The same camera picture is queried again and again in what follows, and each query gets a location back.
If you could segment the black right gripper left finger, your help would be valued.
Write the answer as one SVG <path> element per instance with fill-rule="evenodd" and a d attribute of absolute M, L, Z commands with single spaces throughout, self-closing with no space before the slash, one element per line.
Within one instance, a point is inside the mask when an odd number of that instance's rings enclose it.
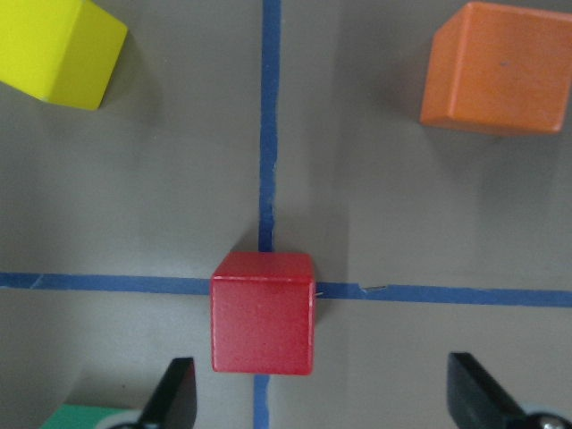
<path fill-rule="evenodd" d="M 196 423 L 197 414 L 194 358 L 177 357 L 167 367 L 138 419 L 112 425 L 112 428 L 191 429 Z"/>

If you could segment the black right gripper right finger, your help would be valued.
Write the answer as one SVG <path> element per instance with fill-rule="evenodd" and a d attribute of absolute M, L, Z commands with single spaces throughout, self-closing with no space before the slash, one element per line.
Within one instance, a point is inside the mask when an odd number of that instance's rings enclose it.
<path fill-rule="evenodd" d="M 468 352 L 447 362 L 447 409 L 461 429 L 569 428 L 571 420 L 548 411 L 524 410 Z"/>

